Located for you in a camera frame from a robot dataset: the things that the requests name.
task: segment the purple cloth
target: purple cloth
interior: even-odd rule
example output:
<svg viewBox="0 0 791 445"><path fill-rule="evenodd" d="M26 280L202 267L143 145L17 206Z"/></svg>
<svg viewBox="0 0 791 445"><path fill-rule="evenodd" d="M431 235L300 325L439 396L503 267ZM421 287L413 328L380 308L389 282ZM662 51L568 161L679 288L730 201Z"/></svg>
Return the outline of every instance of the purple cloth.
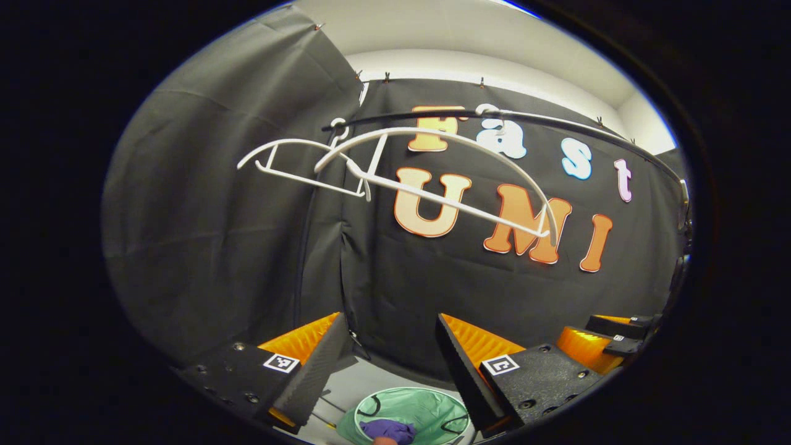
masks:
<svg viewBox="0 0 791 445"><path fill-rule="evenodd" d="M379 419L371 422L360 422L360 428L371 439L389 437L398 445L409 445L414 440L414 424L405 425L394 420Z"/></svg>

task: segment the orange letter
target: orange letter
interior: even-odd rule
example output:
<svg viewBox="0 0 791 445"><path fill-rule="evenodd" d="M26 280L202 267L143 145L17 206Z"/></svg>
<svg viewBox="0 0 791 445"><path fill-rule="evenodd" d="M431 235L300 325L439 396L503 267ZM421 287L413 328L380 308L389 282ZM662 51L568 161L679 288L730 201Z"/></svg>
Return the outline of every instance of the orange letter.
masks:
<svg viewBox="0 0 791 445"><path fill-rule="evenodd" d="M464 107L414 107L412 111L435 111L435 110L463 110ZM419 117L418 128L430 128L432 130L444 131L456 134L459 131L459 123L455 117ZM412 151L443 151L448 148L448 143L435 135L417 134L414 139L409 141L408 147Z"/></svg>
<svg viewBox="0 0 791 445"><path fill-rule="evenodd" d="M431 173L421 170L403 167L395 172L402 184L411 185L415 188L423 189L423 185L431 179ZM445 185L445 198L461 202L461 195L464 190L472 186L470 178L454 174L444 174L440 177L440 182ZM440 215L429 221L418 214L420 197L399 190L395 194L395 205L393 213L395 220L407 232L421 235L426 238L436 238L447 234L454 225L459 210L449 206L442 206Z"/></svg>
<svg viewBox="0 0 791 445"><path fill-rule="evenodd" d="M588 253L580 261L580 269L586 272L598 272L601 269L601 254L604 252L604 244L607 242L610 229L612 229L612 219L604 215L593 216L593 237Z"/></svg>
<svg viewBox="0 0 791 445"><path fill-rule="evenodd" d="M502 184L497 188L497 192L502 198L500 207L500 218L508 219L521 226L535 228L538 230L538 223L541 214L533 216L533 208L530 204L528 191L513 184ZM555 247L549 242L549 237L539 239L536 247L530 250L530 259L539 263L555 264L558 262L558 246L560 245L560 235L563 233L563 226L566 218L571 215L571 204L568 201L552 198L549 205L554 213L555 223L558 225L558 242ZM544 229L548 228L549 220L545 220ZM528 250L528 247L538 238L522 230L514 230L505 224L498 224L494 228L491 238L483 242L483 247L497 253L508 253L511 251L509 238L513 231L513 238L517 244L517 255L521 255Z"/></svg>

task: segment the white ceiling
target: white ceiling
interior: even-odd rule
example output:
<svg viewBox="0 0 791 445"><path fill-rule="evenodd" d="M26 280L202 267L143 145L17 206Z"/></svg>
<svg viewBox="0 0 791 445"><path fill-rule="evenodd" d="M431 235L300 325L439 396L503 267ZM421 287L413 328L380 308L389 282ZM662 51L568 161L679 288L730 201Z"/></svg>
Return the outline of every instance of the white ceiling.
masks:
<svg viewBox="0 0 791 445"><path fill-rule="evenodd" d="M492 0L296 0L344 55L437 49L544 71L619 108L635 92L609 62L545 21Z"/></svg>

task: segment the green laundry basket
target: green laundry basket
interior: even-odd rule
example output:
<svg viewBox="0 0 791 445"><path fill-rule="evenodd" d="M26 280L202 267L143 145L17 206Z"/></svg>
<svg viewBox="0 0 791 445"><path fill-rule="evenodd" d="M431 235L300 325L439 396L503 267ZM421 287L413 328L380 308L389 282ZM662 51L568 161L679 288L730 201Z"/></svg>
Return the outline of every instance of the green laundry basket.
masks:
<svg viewBox="0 0 791 445"><path fill-rule="evenodd" d="M371 445L360 422L388 419L414 424L413 445L450 443L467 429L470 417L464 405L447 394L425 388L392 388L374 393L346 413L338 434L357 445Z"/></svg>

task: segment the floor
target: floor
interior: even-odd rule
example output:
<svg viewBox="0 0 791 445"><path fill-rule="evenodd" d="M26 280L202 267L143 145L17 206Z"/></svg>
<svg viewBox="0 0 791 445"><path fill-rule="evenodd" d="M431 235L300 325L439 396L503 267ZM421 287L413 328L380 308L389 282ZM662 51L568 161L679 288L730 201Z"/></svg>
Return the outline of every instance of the floor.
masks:
<svg viewBox="0 0 791 445"><path fill-rule="evenodd" d="M341 437L333 427L327 425L327 422L337 424L348 409L356 408L360 401L370 394L389 388L401 386L430 388L461 401L461 396L455 391L425 385L395 375L358 357L350 356L346 360L343 368L332 374L327 381L324 395L316 403L308 424L300 429L298 435L281 430L283 434L315 445L353 445L352 442ZM453 445L469 445L480 441L480 434L474 438L474 433L475 429L470 423L467 430L456 438L455 442L451 443Z"/></svg>

